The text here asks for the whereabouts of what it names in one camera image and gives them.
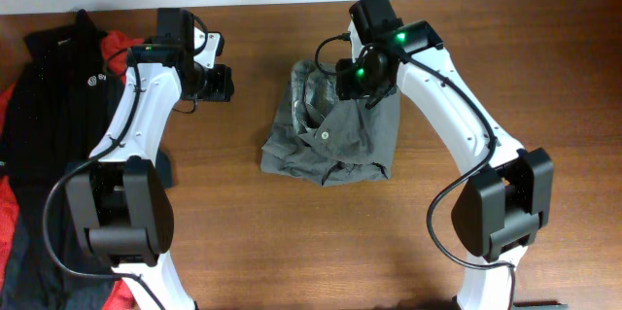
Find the grey shorts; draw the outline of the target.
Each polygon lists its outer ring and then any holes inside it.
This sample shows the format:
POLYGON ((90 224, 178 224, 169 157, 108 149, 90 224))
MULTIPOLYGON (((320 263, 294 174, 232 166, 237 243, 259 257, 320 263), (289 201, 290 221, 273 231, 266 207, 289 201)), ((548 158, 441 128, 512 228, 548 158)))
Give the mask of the grey shorts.
POLYGON ((397 92, 367 110, 363 99, 339 99, 335 78, 300 60, 261 148, 260 169, 322 187, 388 180, 399 113, 397 92))

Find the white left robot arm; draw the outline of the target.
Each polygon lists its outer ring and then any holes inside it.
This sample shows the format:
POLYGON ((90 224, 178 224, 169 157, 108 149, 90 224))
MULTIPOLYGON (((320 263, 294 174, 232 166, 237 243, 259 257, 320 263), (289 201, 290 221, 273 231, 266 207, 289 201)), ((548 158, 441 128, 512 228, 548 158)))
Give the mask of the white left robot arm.
POLYGON ((126 51, 121 102, 86 161, 54 186, 64 191, 79 246, 129 286, 142 309, 194 309, 170 254, 174 215, 156 170, 161 137, 180 100, 227 102, 231 71, 207 35, 189 46, 142 44, 126 51))

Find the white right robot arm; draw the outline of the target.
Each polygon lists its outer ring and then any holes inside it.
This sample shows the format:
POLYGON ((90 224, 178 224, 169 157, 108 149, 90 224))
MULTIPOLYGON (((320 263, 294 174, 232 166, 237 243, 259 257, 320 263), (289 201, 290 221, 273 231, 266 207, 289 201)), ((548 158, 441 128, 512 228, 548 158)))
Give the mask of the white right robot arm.
POLYGON ((460 172, 432 200, 432 242, 462 266, 458 309, 512 309, 517 267, 550 216, 554 164, 528 151, 485 110, 426 21, 351 21, 352 56, 337 66, 342 99, 375 106, 398 90, 424 114, 460 172))

